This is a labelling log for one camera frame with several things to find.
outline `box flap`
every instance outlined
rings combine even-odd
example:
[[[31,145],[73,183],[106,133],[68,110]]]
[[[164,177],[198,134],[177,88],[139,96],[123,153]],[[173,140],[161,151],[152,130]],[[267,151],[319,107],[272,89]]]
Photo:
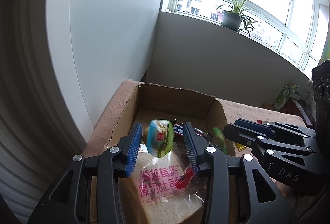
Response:
[[[149,83],[141,84],[141,87],[143,89],[143,107],[169,114],[205,119],[207,111],[214,101],[214,97],[190,89]]]
[[[253,122],[257,122],[257,120],[260,119],[263,121],[279,121],[298,126],[306,126],[302,118],[296,115],[279,113],[277,111],[252,107],[224,99],[217,98],[217,100],[223,107],[228,124],[234,123],[239,118],[243,118]]]
[[[105,148],[116,146],[121,137],[128,135],[140,105],[141,105],[141,92],[140,92],[140,84],[139,84],[134,89],[129,100],[126,102],[126,107],[123,110],[123,113],[121,114],[117,124],[113,128],[113,131],[110,134],[110,138],[108,140],[108,144],[105,146]]]

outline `transparent plastic bag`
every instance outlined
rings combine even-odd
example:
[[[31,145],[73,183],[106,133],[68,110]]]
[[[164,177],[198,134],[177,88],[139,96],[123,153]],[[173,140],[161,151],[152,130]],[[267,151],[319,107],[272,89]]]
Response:
[[[120,179],[122,197],[130,203],[134,223],[179,224],[201,209],[205,187],[175,186],[184,168],[176,143],[162,158],[152,156],[144,144],[140,145],[135,170],[130,178]]]

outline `metal screw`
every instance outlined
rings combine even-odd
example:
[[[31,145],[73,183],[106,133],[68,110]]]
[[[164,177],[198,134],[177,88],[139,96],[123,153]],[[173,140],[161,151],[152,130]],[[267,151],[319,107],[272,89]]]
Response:
[[[119,148],[118,147],[112,147],[112,148],[110,148],[110,150],[109,150],[111,153],[117,153],[117,152],[119,152]]]
[[[212,146],[206,148],[206,151],[209,152],[209,153],[214,153],[214,152],[216,152],[216,150],[217,149],[212,147]]]
[[[244,154],[243,155],[243,158],[245,159],[245,160],[247,160],[247,161],[252,161],[253,160],[253,157],[252,157],[252,155],[251,154]]]
[[[80,154],[77,154],[77,155],[73,156],[73,160],[74,160],[75,162],[79,162],[82,158],[83,158],[83,157],[82,157]]]

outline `snack package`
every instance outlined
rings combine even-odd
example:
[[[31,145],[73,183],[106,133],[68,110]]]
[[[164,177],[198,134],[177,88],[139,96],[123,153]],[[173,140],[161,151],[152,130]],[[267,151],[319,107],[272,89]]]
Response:
[[[184,135],[184,123],[180,123],[175,118],[172,118],[171,122],[173,125],[173,131],[174,134],[178,137],[183,137]],[[212,135],[206,132],[203,132],[202,130],[199,130],[198,128],[192,127],[195,130],[196,135],[202,136],[206,139],[208,143],[212,141]]]
[[[241,151],[241,150],[243,150],[243,149],[246,148],[246,146],[244,146],[244,145],[242,145],[242,144],[239,144],[239,143],[237,143],[237,142],[235,142],[235,143],[236,143],[236,146],[237,146],[237,148],[238,148],[239,151]]]
[[[134,223],[179,224],[203,205],[205,194],[194,188],[177,189],[184,174],[176,143],[161,158],[140,145],[135,169],[130,178],[121,178],[121,191],[129,197]]]
[[[299,85],[297,83],[292,83],[289,86],[284,85],[281,93],[278,95],[277,99],[273,103],[273,108],[279,111],[289,100],[292,93],[296,93],[299,90]]]

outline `brown cardboard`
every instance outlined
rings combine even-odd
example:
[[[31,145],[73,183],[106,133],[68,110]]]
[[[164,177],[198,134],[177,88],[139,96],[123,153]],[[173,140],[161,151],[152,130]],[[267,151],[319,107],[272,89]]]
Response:
[[[298,116],[216,99],[189,89],[127,80],[110,101],[82,154],[84,157],[99,155],[107,148],[117,145],[119,139],[128,134],[134,122],[140,122],[143,128],[146,128],[153,119],[170,120],[174,116],[180,122],[191,122],[194,127],[212,135],[214,135],[213,127],[223,130],[227,124],[234,123],[238,118],[255,122],[257,119],[281,121],[304,126],[303,120]],[[226,145],[230,155],[241,156],[244,153],[250,153],[248,148],[239,152],[232,141],[226,140]],[[233,186],[231,178],[229,223],[235,223],[235,188]],[[123,201],[123,205],[127,207],[127,210],[129,204]],[[95,208],[96,205],[91,205],[93,220],[96,219]],[[200,212],[197,212],[185,223],[200,223],[200,217]]]

